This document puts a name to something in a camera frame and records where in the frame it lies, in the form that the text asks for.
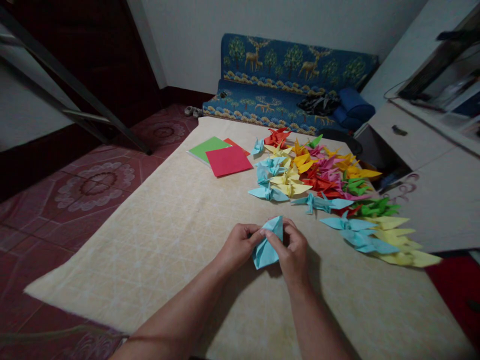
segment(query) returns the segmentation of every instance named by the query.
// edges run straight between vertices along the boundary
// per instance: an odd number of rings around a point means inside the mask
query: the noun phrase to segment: slipper
[[[195,108],[193,106],[187,106],[185,108],[185,115],[187,116],[192,116],[192,114],[194,113],[195,111]]]
[[[199,109],[198,107],[195,108],[195,110],[193,110],[193,117],[195,119],[198,119],[199,117],[203,116],[204,115],[204,112],[202,109]]]

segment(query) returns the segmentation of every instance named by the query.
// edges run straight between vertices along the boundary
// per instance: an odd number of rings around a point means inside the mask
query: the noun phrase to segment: door
[[[161,108],[160,90],[126,0],[0,2],[127,126]],[[96,113],[52,77],[82,111]]]

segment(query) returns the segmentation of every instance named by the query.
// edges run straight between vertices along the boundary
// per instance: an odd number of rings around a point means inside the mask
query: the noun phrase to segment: green origami crane
[[[364,217],[388,217],[393,214],[398,214],[400,205],[389,204],[389,201],[389,197],[358,201],[359,204],[362,204],[362,207],[359,210],[360,215]]]

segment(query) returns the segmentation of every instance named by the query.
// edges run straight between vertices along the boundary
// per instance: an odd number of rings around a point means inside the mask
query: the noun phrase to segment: cabinet drawer
[[[455,147],[452,142],[392,103],[385,104],[368,124],[413,171]],[[395,125],[408,134],[395,134],[392,129]]]

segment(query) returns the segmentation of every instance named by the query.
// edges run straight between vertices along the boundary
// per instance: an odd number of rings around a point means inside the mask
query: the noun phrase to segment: blue sofa
[[[307,95],[356,90],[377,65],[376,55],[228,33],[221,40],[218,91],[203,103],[203,113],[312,136],[321,129],[347,133],[342,125],[352,121],[345,114],[308,115],[297,103]]]

